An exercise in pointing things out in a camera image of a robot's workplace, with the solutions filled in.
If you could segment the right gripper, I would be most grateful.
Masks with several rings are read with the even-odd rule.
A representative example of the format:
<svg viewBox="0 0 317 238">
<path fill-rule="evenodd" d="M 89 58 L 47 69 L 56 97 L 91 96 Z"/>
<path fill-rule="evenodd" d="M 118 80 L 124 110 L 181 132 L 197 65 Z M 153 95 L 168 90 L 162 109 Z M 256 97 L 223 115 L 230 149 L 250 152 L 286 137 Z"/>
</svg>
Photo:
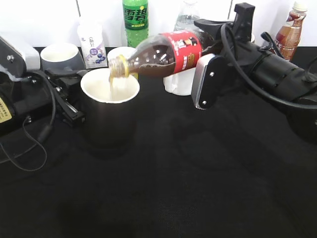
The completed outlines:
<svg viewBox="0 0 317 238">
<path fill-rule="evenodd" d="M 253 91 L 263 93 L 248 72 L 260 56 L 258 47 L 251 42 L 254 10 L 255 6 L 243 2 L 235 5 L 233 21 L 194 21 L 196 27 L 220 40 L 206 47 L 198 60 L 191 90 L 197 109 L 210 108 L 221 94 L 234 86 L 235 79 L 242 80 Z"/>
</svg>

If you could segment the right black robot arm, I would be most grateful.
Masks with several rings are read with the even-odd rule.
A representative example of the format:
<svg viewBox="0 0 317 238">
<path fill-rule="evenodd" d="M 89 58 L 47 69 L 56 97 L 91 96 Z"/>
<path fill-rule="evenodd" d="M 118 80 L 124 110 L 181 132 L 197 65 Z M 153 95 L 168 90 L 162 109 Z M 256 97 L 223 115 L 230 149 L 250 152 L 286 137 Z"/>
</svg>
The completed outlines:
<svg viewBox="0 0 317 238">
<path fill-rule="evenodd" d="M 251 91 L 282 112 L 296 135 L 309 143 L 317 141 L 317 76 L 273 54 L 274 47 L 251 41 L 255 7 L 238 3 L 233 21 L 199 19 L 195 26 L 215 43 L 198 60 L 191 96 L 197 109 L 210 108 L 240 79 Z"/>
</svg>

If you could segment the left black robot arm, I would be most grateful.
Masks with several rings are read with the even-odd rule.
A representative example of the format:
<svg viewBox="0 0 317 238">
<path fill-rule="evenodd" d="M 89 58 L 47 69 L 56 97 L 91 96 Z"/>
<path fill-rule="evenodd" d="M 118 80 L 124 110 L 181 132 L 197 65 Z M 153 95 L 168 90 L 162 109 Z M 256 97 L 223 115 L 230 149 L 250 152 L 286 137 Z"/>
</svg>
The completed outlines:
<svg viewBox="0 0 317 238">
<path fill-rule="evenodd" d="M 37 137 L 50 135 L 57 114 L 70 126 L 81 125 L 85 115 L 72 106 L 86 70 L 78 47 L 56 43 L 41 52 L 11 33 L 0 34 L 0 134 L 6 135 L 51 114 Z"/>
</svg>

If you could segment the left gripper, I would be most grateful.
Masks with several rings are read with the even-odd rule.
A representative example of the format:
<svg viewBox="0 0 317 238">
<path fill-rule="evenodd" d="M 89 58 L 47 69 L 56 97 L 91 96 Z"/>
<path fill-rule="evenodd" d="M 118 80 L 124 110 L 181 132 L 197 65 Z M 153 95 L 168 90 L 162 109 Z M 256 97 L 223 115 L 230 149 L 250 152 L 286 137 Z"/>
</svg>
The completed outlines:
<svg viewBox="0 0 317 238">
<path fill-rule="evenodd" d="M 62 121 L 70 127 L 85 122 L 85 115 L 72 106 L 71 101 L 79 95 L 81 77 L 87 70 L 47 69 L 27 72 L 13 83 L 13 117 L 27 116 L 39 119 L 53 110 L 63 116 Z"/>
</svg>

